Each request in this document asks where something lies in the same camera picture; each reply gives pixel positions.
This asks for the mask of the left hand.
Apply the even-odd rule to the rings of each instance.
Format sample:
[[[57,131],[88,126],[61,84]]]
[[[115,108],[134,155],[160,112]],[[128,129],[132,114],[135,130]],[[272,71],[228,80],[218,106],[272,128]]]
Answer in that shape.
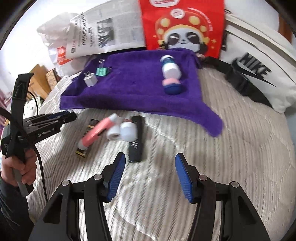
[[[2,158],[1,178],[8,184],[17,187],[14,170],[18,170],[22,175],[22,183],[31,185],[36,180],[37,155],[33,149],[25,151],[26,163],[24,164],[16,156]]]

